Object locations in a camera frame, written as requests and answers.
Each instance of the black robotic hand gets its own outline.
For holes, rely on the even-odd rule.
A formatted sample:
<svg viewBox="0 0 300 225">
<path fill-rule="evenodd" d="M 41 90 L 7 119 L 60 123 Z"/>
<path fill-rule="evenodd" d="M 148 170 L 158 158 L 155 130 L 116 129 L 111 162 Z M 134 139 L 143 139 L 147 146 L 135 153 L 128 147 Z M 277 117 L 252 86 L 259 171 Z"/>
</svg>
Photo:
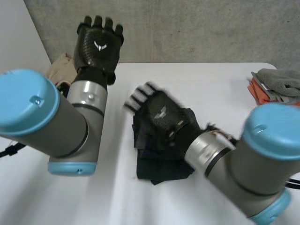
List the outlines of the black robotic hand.
<svg viewBox="0 0 300 225">
<path fill-rule="evenodd" d="M 150 83 L 137 88 L 130 98 L 124 106 L 135 113 L 135 120 L 139 120 L 143 132 L 141 135 L 157 137 L 158 144 L 164 146 L 159 150 L 166 150 L 166 146 L 176 147 L 177 155 L 184 158 L 190 144 L 203 132 L 191 121 L 187 111 Z"/>
<path fill-rule="evenodd" d="M 124 42 L 123 27 L 118 24 L 113 30 L 111 18 L 96 16 L 94 25 L 87 16 L 77 29 L 78 39 L 74 52 L 74 67 L 79 72 L 84 68 L 100 69 L 107 78 L 107 84 L 115 82 L 115 69 L 120 58 L 120 48 Z"/>
</svg>

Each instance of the robot finger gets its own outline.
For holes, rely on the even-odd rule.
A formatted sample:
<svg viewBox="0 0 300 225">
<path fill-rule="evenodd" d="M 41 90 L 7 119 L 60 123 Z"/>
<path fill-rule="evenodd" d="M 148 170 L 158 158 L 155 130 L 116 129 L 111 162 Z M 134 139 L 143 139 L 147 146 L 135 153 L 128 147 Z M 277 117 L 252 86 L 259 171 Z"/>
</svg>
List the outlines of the robot finger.
<svg viewBox="0 0 300 225">
<path fill-rule="evenodd" d="M 126 102 L 123 105 L 125 108 L 129 109 L 130 111 L 132 111 L 133 113 L 136 113 L 138 109 L 134 108 L 132 105 L 130 105 L 130 103 Z"/>
<path fill-rule="evenodd" d="M 104 29 L 106 29 L 106 30 L 113 29 L 113 20 L 110 17 L 105 18 Z"/>
<path fill-rule="evenodd" d="M 97 15 L 95 17 L 95 21 L 94 21 L 93 27 L 102 29 L 102 17 L 101 16 Z"/>
<path fill-rule="evenodd" d="M 143 102 L 142 102 L 141 100 L 137 99 L 137 97 L 135 97 L 134 95 L 131 95 L 130 97 L 131 97 L 138 105 L 142 105 L 142 104 L 143 104 Z"/>
<path fill-rule="evenodd" d="M 141 93 L 146 98 L 149 97 L 149 95 L 141 87 L 136 88 L 136 91 L 138 91 L 139 93 Z"/>
<path fill-rule="evenodd" d="M 151 82 L 145 83 L 145 86 L 149 87 L 153 92 L 157 92 L 157 88 Z"/>
<path fill-rule="evenodd" d="M 85 25 L 87 25 L 88 27 L 90 27 L 91 24 L 92 24 L 92 18 L 91 18 L 90 16 L 86 16 L 86 17 L 84 18 L 83 23 L 84 23 Z"/>
<path fill-rule="evenodd" d="M 120 36 L 123 35 L 123 27 L 121 24 L 117 24 L 115 33 Z"/>
</svg>

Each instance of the orange cloth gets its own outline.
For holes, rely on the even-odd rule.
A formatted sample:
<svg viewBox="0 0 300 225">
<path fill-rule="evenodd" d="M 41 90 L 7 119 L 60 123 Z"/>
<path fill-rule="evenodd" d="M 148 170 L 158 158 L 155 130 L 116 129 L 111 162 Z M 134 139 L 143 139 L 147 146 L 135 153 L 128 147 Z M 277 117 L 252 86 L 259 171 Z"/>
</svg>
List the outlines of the orange cloth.
<svg viewBox="0 0 300 225">
<path fill-rule="evenodd" d="M 263 105 L 270 102 L 269 96 L 264 92 L 264 90 L 258 85 L 256 80 L 252 78 L 249 82 L 248 90 L 255 98 L 258 105 Z M 300 102 L 297 102 L 293 105 L 300 106 Z"/>
</svg>

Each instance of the folded cloth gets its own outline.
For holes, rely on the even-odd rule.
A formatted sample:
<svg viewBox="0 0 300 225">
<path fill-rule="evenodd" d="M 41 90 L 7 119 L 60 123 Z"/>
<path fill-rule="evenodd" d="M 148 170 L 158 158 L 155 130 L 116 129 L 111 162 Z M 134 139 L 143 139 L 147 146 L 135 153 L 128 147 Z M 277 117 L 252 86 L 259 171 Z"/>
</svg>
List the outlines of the folded cloth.
<svg viewBox="0 0 300 225">
<path fill-rule="evenodd" d="M 270 102 L 269 96 L 262 90 L 254 78 L 252 78 L 252 80 L 249 82 L 248 90 L 255 98 L 258 105 L 263 105 Z"/>
<path fill-rule="evenodd" d="M 300 71 L 261 69 L 256 75 L 269 89 L 284 96 L 300 97 Z"/>
<path fill-rule="evenodd" d="M 73 59 L 66 53 L 62 54 L 48 69 L 45 75 L 54 84 L 66 80 L 72 82 L 76 76 Z"/>
<path fill-rule="evenodd" d="M 198 126 L 194 112 L 183 109 L 191 123 Z M 186 163 L 177 146 L 164 145 L 157 134 L 151 134 L 134 116 L 134 147 L 138 149 L 136 175 L 138 179 L 151 180 L 153 185 L 166 180 L 186 179 L 194 169 Z"/>
<path fill-rule="evenodd" d="M 263 105 L 269 102 L 278 102 L 278 101 L 270 101 L 270 97 L 266 94 L 266 91 L 261 88 L 261 86 L 256 82 L 255 78 L 249 82 L 248 90 L 256 100 L 258 105 Z M 277 95 L 279 98 L 282 98 L 282 104 L 285 105 L 297 105 L 300 106 L 300 98 L 299 97 L 286 97 Z"/>
</svg>

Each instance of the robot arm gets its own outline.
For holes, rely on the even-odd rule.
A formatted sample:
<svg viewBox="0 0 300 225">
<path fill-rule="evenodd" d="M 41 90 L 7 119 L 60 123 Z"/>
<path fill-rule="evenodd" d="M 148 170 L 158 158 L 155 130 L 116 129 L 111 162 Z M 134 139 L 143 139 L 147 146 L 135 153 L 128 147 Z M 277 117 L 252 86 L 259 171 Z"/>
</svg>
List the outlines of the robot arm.
<svg viewBox="0 0 300 225">
<path fill-rule="evenodd" d="M 147 100 L 139 100 L 149 87 L 152 93 L 145 96 Z M 298 108 L 257 107 L 247 119 L 236 149 L 231 150 L 210 130 L 189 124 L 180 105 L 165 92 L 148 83 L 141 90 L 137 89 L 125 107 L 144 127 L 162 135 L 164 144 L 175 144 L 178 154 L 202 171 L 248 218 L 269 224 L 288 206 L 285 183 L 300 171 Z"/>
<path fill-rule="evenodd" d="M 50 156 L 52 174 L 91 175 L 98 160 L 107 85 L 114 84 L 123 28 L 96 16 L 77 29 L 78 73 L 67 99 L 38 72 L 19 69 L 0 75 L 0 136 Z"/>
</svg>

